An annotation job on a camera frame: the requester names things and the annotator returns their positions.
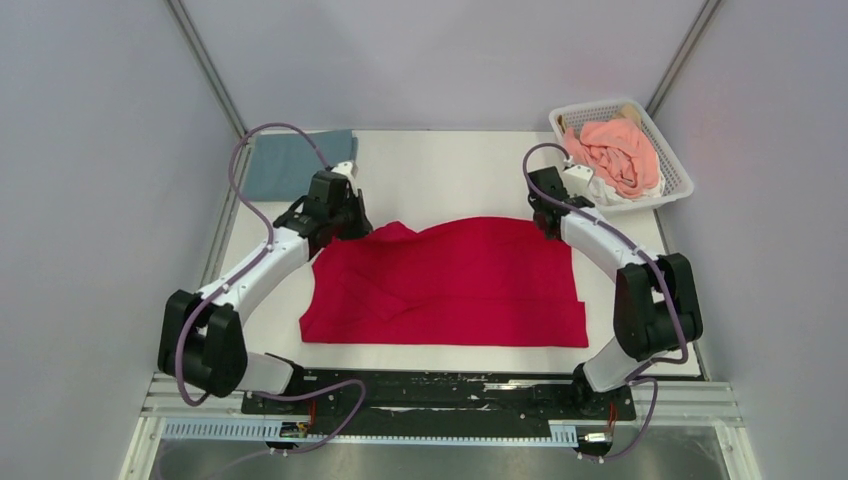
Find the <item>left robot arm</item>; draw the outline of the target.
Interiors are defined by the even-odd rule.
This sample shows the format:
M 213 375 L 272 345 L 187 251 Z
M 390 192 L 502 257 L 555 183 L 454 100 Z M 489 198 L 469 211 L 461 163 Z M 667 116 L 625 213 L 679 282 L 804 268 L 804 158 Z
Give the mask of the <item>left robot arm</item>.
M 249 351 L 243 327 L 284 279 L 332 241 L 372 232 L 356 171 L 354 163 L 343 162 L 316 172 L 308 192 L 266 225 L 268 237 L 248 257 L 200 290 L 168 298 L 157 355 L 161 372 L 205 396 L 263 392 L 283 414 L 304 405 L 306 388 L 292 378 L 297 365 Z

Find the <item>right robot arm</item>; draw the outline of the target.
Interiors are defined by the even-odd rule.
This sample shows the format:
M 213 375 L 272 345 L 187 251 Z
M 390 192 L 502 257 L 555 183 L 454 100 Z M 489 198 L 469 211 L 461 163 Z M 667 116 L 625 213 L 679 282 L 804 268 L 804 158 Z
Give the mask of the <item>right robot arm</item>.
M 525 175 L 533 220 L 546 236 L 581 252 L 614 284 L 613 337 L 577 369 L 571 403 L 596 417 L 619 389 L 657 363 L 684 364 L 704 327 L 691 262 L 638 246 L 594 204 L 572 196 L 547 167 Z

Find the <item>red t shirt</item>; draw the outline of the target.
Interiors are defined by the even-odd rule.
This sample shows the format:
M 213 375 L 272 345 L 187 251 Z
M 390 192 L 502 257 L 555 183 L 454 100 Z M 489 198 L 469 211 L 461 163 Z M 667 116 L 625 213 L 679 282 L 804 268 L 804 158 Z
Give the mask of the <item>red t shirt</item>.
M 314 261 L 299 326 L 321 344 L 586 348 L 572 251 L 530 221 L 400 222 Z

